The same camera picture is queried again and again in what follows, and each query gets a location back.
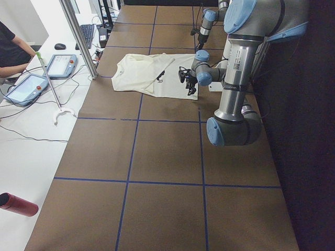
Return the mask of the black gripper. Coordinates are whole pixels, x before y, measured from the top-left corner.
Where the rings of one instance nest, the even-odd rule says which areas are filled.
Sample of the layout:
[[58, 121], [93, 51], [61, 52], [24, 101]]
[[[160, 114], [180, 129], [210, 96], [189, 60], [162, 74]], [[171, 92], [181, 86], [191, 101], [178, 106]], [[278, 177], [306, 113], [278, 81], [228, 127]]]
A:
[[198, 45], [196, 46], [196, 50], [201, 50], [202, 45], [207, 42], [207, 35], [203, 35], [201, 33], [198, 34]]
[[197, 78], [190, 75], [190, 76], [187, 76], [185, 80], [186, 80], [185, 88], [188, 89], [187, 94], [188, 95], [195, 94], [196, 93], [195, 85], [197, 84]]

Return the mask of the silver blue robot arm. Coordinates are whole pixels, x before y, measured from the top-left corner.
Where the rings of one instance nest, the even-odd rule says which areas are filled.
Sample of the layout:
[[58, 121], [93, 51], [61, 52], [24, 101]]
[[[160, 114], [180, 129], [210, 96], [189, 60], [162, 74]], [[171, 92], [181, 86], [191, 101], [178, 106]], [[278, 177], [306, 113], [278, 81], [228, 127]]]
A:
[[224, 21], [228, 7], [231, 1], [221, 0], [218, 1], [218, 10], [205, 9], [203, 14], [203, 21], [198, 30], [198, 45], [196, 50], [201, 50], [204, 44], [207, 42], [210, 35], [210, 31], [213, 25], [219, 21]]
[[[245, 94], [256, 51], [263, 42], [288, 41], [301, 37], [307, 29], [309, 1], [219, 1], [218, 10], [205, 10], [196, 31], [198, 50], [190, 69], [180, 67], [180, 81], [190, 94], [196, 84], [207, 86], [221, 82], [219, 108], [206, 123], [208, 139], [215, 146], [247, 145], [261, 132], [261, 118], [246, 100]], [[209, 54], [203, 49], [213, 24], [221, 21], [230, 44], [224, 69], [209, 66]]]

